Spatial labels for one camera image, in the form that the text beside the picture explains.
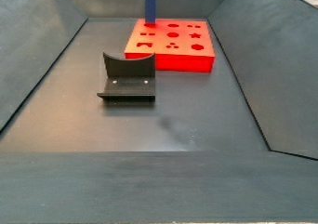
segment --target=gray floor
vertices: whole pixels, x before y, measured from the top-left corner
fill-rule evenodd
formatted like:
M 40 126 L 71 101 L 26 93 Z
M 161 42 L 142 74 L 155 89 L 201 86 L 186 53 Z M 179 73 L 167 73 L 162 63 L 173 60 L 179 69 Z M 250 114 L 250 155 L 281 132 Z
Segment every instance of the gray floor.
M 152 107 L 103 104 L 132 26 L 84 25 L 2 134 L 2 221 L 317 222 L 318 163 L 267 151 L 214 36 L 211 74 L 159 72 Z
M 106 106 L 102 53 L 123 57 L 134 20 L 91 20 L 0 137 L 0 152 L 265 151 L 215 42 L 213 73 L 158 72 L 157 101 Z

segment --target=shape hole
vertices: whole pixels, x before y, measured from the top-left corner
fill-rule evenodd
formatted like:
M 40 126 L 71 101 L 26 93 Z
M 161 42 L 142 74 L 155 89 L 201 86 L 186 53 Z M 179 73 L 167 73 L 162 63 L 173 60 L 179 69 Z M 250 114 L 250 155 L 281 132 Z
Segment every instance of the shape hole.
M 170 24 L 169 27 L 175 28 L 175 27 L 179 27 L 179 25 L 178 24 Z
M 146 27 L 155 28 L 155 23 L 144 23 L 144 26 L 146 26 Z
M 147 46 L 148 48 L 152 48 L 152 43 L 147 43 L 147 42 L 136 43 L 136 47 L 142 47 L 142 46 Z
M 169 37 L 178 37 L 179 34 L 178 34 L 178 33 L 169 33 L 167 36 L 169 36 Z
M 191 48 L 195 50 L 203 50 L 203 46 L 199 44 L 193 45 Z

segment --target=red shape sorter block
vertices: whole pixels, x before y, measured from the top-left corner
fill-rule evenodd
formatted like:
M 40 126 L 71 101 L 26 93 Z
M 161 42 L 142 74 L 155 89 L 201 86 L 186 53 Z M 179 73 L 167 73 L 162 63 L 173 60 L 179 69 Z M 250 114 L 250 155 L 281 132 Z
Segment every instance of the red shape sorter block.
M 206 21 L 138 20 L 124 55 L 139 59 L 157 54 L 157 70 L 211 72 L 214 47 Z

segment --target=circular hole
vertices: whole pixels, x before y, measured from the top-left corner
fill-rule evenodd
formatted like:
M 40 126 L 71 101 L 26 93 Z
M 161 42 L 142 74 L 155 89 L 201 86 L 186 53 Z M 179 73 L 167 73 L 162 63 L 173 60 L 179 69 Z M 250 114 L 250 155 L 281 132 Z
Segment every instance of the circular hole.
M 199 44 L 193 45 L 191 48 L 195 50 L 203 50 L 203 46 Z
M 179 34 L 178 34 L 178 33 L 169 33 L 167 36 L 169 36 L 169 37 L 178 37 Z
M 179 27 L 179 25 L 178 24 L 170 24 L 169 27 L 174 27 L 175 28 L 175 27 Z

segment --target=gray wall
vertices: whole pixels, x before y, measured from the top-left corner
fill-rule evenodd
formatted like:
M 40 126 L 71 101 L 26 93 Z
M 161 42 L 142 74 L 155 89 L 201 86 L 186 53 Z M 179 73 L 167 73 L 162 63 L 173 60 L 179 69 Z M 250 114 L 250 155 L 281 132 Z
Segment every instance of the gray wall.
M 86 16 L 68 0 L 0 0 L 0 130 Z
M 223 0 L 158 0 L 159 18 L 207 18 Z M 144 0 L 74 0 L 88 17 L 142 18 Z
M 225 0 L 209 20 L 271 149 L 318 159 L 318 10 Z

